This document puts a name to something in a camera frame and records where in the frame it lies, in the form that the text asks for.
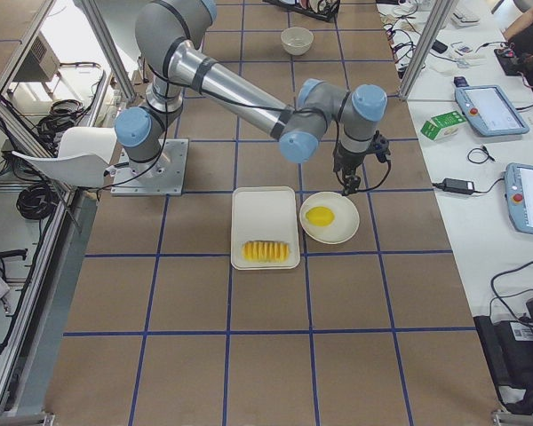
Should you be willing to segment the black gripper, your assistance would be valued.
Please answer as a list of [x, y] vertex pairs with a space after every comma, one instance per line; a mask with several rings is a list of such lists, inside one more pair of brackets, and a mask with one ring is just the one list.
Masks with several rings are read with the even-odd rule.
[[348, 196], [359, 192], [361, 178], [356, 176], [357, 169], [363, 164], [365, 152], [353, 153], [345, 148], [336, 148], [333, 152], [333, 172], [340, 173], [342, 178], [339, 179], [342, 185], [342, 195]]

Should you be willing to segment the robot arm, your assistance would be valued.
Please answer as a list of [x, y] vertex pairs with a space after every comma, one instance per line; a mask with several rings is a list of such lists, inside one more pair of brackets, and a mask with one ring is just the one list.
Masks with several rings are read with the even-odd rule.
[[308, 79], [296, 104], [286, 105], [200, 52], [205, 32], [216, 18], [212, 1], [151, 1], [140, 9], [135, 38], [154, 80], [145, 101], [115, 121], [117, 141], [131, 166], [144, 171], [157, 168], [163, 155], [159, 138], [181, 114], [185, 88], [218, 102], [277, 140], [290, 162], [307, 162], [330, 125], [341, 128], [332, 152], [333, 172], [345, 196], [361, 191], [357, 170], [366, 156], [390, 164], [389, 142], [378, 131], [387, 105], [383, 89], [364, 84], [347, 91]]

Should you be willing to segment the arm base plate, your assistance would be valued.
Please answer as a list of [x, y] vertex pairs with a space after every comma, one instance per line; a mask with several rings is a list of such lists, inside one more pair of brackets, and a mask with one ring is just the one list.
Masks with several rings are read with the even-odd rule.
[[129, 160], [121, 150], [119, 163], [127, 165], [115, 172], [110, 191], [114, 196], [181, 195], [187, 164], [189, 140], [187, 138], [160, 139], [163, 152], [156, 164], [139, 164]]

